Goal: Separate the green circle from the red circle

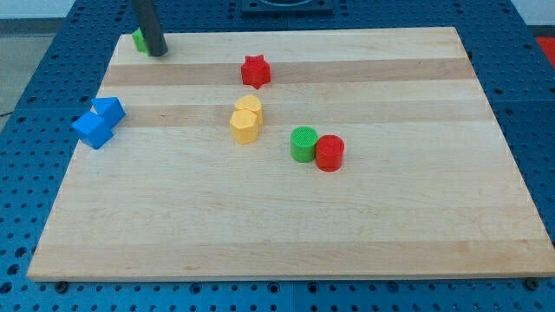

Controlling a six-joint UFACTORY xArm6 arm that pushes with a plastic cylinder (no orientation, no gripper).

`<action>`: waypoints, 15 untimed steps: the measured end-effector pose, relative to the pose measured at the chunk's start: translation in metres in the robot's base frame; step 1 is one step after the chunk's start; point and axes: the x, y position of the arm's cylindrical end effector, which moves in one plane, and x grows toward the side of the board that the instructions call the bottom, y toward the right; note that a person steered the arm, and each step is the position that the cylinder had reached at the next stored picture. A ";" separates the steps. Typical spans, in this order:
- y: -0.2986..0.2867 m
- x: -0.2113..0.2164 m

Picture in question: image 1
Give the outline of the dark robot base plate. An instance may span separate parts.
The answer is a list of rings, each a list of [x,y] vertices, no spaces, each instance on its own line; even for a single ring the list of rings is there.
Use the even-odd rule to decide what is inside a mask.
[[[240,0],[243,15],[255,14],[330,14],[334,0]]]

